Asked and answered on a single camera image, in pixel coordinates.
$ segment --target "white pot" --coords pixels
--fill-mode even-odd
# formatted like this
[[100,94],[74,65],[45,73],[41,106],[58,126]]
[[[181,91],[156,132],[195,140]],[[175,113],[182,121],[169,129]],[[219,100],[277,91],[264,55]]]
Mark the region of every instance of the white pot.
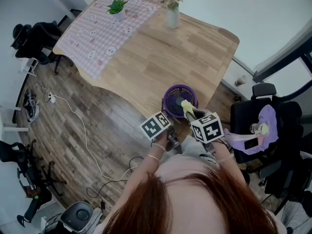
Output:
[[113,14],[115,20],[117,21],[122,21],[124,19],[126,19],[126,11],[123,8],[121,11],[119,11],[117,14]]
[[170,28],[176,29],[180,23],[180,11],[179,7],[169,9],[167,11],[167,23]]

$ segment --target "succulent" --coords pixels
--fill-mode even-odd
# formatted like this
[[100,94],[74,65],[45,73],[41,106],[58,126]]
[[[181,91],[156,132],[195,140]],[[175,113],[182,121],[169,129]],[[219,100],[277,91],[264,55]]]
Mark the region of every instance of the succulent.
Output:
[[127,3],[128,1],[125,0],[114,0],[113,3],[111,5],[108,5],[108,7],[110,8],[108,11],[110,14],[117,14],[120,11],[122,11],[124,5]]

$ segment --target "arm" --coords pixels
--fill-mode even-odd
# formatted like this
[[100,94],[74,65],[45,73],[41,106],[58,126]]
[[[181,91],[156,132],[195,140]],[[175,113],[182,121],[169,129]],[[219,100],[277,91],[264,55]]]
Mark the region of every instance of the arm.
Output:
[[[157,143],[163,147],[166,147],[167,131],[164,131],[159,137],[160,138],[158,139]],[[164,151],[158,146],[154,145],[149,150],[148,154],[161,160]],[[159,162],[150,156],[146,156],[143,159],[142,163],[137,168],[135,168],[134,172],[129,177],[125,189],[123,190],[123,193],[118,199],[117,203],[106,216],[105,220],[96,227],[94,234],[101,234],[103,232],[112,215],[128,200],[130,194],[138,186],[138,184],[147,180],[148,173],[154,174],[156,172],[158,166]]]
[[223,167],[225,170],[227,170],[229,174],[231,174],[238,181],[246,185],[246,181],[238,165],[236,164],[233,158],[229,158],[231,154],[229,150],[227,149],[227,147],[221,142],[212,142],[212,145],[215,150],[214,157],[216,158],[216,160],[218,161],[218,160],[225,159],[225,161],[221,162],[219,165]]

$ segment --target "purple cloth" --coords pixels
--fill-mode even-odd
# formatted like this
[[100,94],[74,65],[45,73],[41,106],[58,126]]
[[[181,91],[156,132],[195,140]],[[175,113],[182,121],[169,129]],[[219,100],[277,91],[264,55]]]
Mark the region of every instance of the purple cloth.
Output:
[[[233,146],[233,148],[235,149],[243,151],[247,155],[256,154],[258,152],[266,150],[269,147],[270,143],[276,142],[278,140],[275,110],[272,106],[266,105],[261,109],[259,113],[259,123],[266,123],[270,130],[269,135],[263,138],[262,145],[255,146],[248,150],[245,150],[245,140],[230,141],[230,145]],[[236,134],[230,133],[228,129],[224,129],[224,135],[226,138],[226,135]]]

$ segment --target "fan grille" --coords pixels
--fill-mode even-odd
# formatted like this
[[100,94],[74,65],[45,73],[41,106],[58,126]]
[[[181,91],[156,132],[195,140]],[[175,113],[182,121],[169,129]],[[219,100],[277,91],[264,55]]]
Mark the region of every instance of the fan grille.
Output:
[[181,102],[185,99],[189,101],[194,107],[197,106],[196,95],[191,88],[185,85],[176,85],[170,88],[166,92],[164,99],[166,111],[176,118],[183,118],[184,113]]

